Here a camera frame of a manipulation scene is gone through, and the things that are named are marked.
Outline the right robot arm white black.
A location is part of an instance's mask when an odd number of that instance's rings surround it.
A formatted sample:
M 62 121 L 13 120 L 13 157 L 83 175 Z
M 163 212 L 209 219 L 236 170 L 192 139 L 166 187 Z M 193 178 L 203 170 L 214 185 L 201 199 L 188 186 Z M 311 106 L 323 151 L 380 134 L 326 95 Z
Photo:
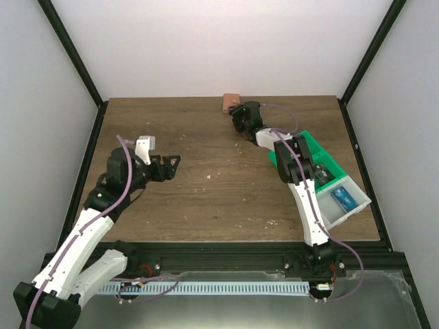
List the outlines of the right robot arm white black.
M 329 270 L 337 256 L 318 205 L 316 166 L 306 138 L 264 124 L 258 101 L 234 103 L 226 112 L 247 141 L 274 152 L 278 176 L 292 192 L 302 222 L 305 269 L 313 275 Z

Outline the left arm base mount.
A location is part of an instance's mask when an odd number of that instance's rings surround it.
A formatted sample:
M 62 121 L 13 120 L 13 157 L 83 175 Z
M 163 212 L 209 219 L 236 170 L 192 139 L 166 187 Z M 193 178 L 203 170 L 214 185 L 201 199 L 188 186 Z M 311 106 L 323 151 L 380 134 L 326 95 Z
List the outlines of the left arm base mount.
M 156 255 L 137 254 L 128 257 L 126 268 L 118 278 L 151 278 L 161 273 L 162 259 Z

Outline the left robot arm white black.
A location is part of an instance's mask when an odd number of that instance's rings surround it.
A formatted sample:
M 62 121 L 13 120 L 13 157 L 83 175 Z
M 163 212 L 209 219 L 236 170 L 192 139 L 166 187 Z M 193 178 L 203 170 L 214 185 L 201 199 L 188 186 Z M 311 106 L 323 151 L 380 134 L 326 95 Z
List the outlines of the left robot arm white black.
M 139 263 L 132 246 L 117 241 L 99 260 L 86 266 L 102 237 L 143 192 L 149 182 L 175 177 L 180 156 L 151 156 L 137 143 L 114 149 L 80 216 L 44 269 L 31 283 L 20 282 L 13 297 L 24 328 L 73 328 L 87 302 L 110 280 L 134 272 Z

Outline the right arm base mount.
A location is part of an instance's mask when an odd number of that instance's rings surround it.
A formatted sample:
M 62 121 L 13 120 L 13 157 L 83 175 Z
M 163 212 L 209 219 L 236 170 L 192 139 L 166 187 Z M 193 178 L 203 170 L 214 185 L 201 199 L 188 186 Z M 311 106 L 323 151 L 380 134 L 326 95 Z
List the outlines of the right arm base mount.
M 282 259 L 284 270 L 291 276 L 305 278 L 323 278 L 330 274 L 346 276 L 345 268 L 340 267 L 341 258 L 331 244 L 302 244 L 298 249 L 287 252 Z

